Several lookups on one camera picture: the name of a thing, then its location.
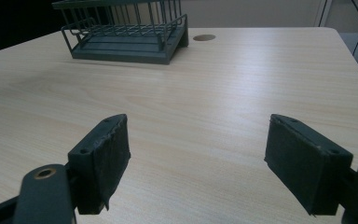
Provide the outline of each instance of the wall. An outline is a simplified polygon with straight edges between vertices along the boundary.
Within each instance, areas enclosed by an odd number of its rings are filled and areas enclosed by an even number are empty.
[[[315,25],[320,4],[324,0],[182,0],[182,9],[189,27],[300,27]],[[325,26],[358,32],[351,0],[333,0]]]
[[[182,0],[190,27],[313,26],[321,0]]]

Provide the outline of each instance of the wire basket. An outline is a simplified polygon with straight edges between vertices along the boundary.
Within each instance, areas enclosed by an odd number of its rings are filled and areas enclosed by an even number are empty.
[[[52,3],[74,59],[169,64],[188,46],[180,0],[65,0]],[[67,33],[76,37],[71,46]]]

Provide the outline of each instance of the wooden table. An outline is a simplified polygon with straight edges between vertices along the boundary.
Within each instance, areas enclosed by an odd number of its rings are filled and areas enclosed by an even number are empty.
[[[211,41],[196,35],[216,35]],[[264,162],[269,116],[354,154],[358,65],[325,28],[190,29],[170,65],[73,60],[55,33],[0,51],[0,202],[101,119],[126,113],[132,158],[111,209],[79,223],[339,223],[310,217]]]

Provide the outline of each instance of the screw hole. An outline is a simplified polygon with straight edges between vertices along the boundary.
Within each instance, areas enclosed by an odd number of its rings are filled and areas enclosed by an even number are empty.
[[[339,151],[336,149],[328,149],[328,151],[332,154],[339,154]]]
[[[80,153],[81,154],[87,154],[87,153],[89,153],[89,151],[86,150],[85,148],[83,148],[83,149],[80,149]]]
[[[37,172],[36,175],[34,175],[34,178],[35,179],[46,179],[46,178],[51,177],[55,173],[56,173],[56,169],[47,168],[47,169]]]

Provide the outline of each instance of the basket base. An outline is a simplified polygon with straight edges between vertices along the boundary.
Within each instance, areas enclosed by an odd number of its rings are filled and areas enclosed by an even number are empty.
[[[74,59],[115,61],[127,63],[169,64],[177,47],[187,47],[187,27],[177,27],[167,40],[166,49],[159,50],[155,36],[100,36],[85,37],[71,51]]]

